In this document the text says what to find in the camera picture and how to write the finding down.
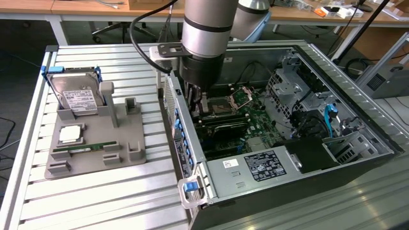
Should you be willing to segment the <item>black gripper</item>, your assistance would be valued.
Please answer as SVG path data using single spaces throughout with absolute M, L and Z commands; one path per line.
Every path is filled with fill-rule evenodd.
M 221 76 L 223 54 L 211 57 L 181 57 L 179 77 L 183 80 L 183 94 L 190 114 L 203 113 L 202 98 Z

